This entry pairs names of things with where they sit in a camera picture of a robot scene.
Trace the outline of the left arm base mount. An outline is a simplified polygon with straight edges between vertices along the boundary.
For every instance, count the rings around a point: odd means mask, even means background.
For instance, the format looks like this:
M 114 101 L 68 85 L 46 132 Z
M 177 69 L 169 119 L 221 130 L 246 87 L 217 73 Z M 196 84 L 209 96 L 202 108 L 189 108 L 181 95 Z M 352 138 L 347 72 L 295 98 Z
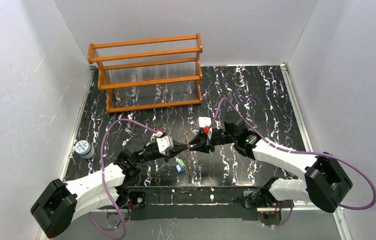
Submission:
M 111 187 L 108 190 L 117 203 L 119 209 L 122 211 L 127 211 L 128 209 L 130 211 L 132 209 L 143 209 L 146 206 L 147 188 L 145 187 Z M 105 191 L 100 193 L 98 196 L 100 197 L 100 201 L 97 206 L 99 211 L 117 211 Z

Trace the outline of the green key tag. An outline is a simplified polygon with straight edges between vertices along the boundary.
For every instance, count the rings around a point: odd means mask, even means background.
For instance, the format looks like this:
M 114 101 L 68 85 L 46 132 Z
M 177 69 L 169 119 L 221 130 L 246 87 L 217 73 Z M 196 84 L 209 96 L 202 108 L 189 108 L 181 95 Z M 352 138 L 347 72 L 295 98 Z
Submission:
M 185 162 L 184 162 L 182 159 L 178 159 L 177 162 L 178 162 L 181 166 L 186 166 Z

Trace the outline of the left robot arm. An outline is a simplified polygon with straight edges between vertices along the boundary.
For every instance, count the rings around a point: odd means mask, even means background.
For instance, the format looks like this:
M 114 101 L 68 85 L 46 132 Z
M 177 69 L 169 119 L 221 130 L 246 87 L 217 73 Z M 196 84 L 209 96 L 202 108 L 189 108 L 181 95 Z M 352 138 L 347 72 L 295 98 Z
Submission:
M 58 178 L 52 180 L 30 213 L 49 239 L 57 237 L 80 216 L 110 206 L 124 196 L 125 192 L 118 188 L 140 174 L 142 163 L 161 158 L 168 160 L 188 148 L 187 144 L 174 141 L 168 135 L 150 144 L 133 138 L 104 170 L 66 182 Z

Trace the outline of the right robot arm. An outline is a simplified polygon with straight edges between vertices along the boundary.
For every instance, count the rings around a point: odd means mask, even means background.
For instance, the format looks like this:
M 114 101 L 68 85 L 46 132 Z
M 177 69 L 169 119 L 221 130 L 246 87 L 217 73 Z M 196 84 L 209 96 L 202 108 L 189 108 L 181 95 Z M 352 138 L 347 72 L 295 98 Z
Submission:
M 296 153 L 292 148 L 261 137 L 235 111 L 224 115 L 223 129 L 212 128 L 209 117 L 199 117 L 197 123 L 199 131 L 189 142 L 191 151 L 209 153 L 216 146 L 233 144 L 240 155 L 272 164 L 296 176 L 295 179 L 272 177 L 260 190 L 237 198 L 248 207 L 304 201 L 333 213 L 353 187 L 337 160 L 308 152 Z

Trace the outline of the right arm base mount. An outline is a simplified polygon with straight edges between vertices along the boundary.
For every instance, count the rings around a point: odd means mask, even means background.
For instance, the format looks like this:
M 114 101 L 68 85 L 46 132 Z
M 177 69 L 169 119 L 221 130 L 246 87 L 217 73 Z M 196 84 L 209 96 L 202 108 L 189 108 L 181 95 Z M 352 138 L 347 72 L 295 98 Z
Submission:
M 245 190 L 241 196 L 232 200 L 246 209 L 258 210 L 259 220 L 266 225 L 280 224 L 283 220 L 283 211 L 291 207 L 289 200 L 276 201 L 269 193 L 262 194 L 260 190 Z

